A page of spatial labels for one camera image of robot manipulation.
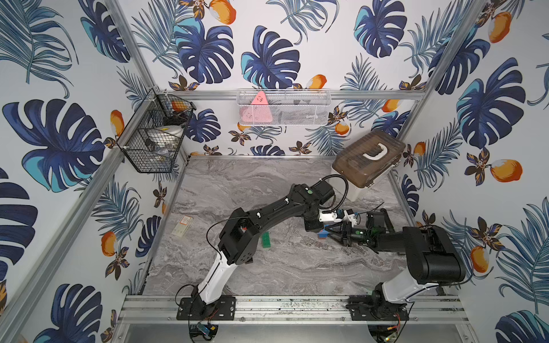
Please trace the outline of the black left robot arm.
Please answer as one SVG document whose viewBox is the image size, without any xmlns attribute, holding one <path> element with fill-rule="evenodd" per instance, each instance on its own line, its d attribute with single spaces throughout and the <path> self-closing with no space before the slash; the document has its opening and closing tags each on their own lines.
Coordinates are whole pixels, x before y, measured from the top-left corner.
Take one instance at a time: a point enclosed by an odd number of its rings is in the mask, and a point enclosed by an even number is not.
<svg viewBox="0 0 549 343">
<path fill-rule="evenodd" d="M 293 184 L 285 197 L 272 204 L 248 212 L 241 208 L 234 210 L 220 232 L 214 263 L 194 296 L 204 306 L 218 301 L 235 269 L 253 258 L 260 237 L 285 220 L 300 217 L 307 232 L 320 232 L 321 206 L 334 195 L 334 189 L 324 180 L 313 186 Z"/>
</svg>

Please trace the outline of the green lego brick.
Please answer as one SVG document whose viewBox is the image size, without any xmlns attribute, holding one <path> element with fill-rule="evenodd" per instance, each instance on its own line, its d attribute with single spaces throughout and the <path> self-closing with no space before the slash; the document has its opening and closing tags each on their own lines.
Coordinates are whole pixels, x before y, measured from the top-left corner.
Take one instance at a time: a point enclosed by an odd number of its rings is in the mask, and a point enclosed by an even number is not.
<svg viewBox="0 0 549 343">
<path fill-rule="evenodd" d="M 268 232 L 262 235 L 262 248 L 267 250 L 271 247 L 270 234 Z"/>
</svg>

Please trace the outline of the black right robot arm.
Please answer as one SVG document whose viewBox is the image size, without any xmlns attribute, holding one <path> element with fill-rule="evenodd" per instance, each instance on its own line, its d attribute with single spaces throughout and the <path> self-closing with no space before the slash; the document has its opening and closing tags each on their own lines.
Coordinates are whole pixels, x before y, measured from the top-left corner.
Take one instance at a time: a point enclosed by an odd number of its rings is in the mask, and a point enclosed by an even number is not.
<svg viewBox="0 0 549 343">
<path fill-rule="evenodd" d="M 446 231 L 437 226 L 395 230 L 385 209 L 365 212 L 321 211 L 328 236 L 344 247 L 362 245 L 375 253 L 394 252 L 406 258 L 407 267 L 372 292 L 379 303 L 401 304 L 426 290 L 465 281 L 466 266 Z"/>
</svg>

